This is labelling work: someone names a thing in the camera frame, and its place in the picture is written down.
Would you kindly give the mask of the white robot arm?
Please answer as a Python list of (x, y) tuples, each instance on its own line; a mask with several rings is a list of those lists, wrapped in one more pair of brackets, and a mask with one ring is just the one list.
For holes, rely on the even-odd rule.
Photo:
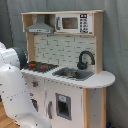
[(27, 57), (20, 48), (7, 49), (0, 42), (0, 96), (8, 117), (20, 128), (52, 128), (49, 119), (34, 108), (21, 70)]

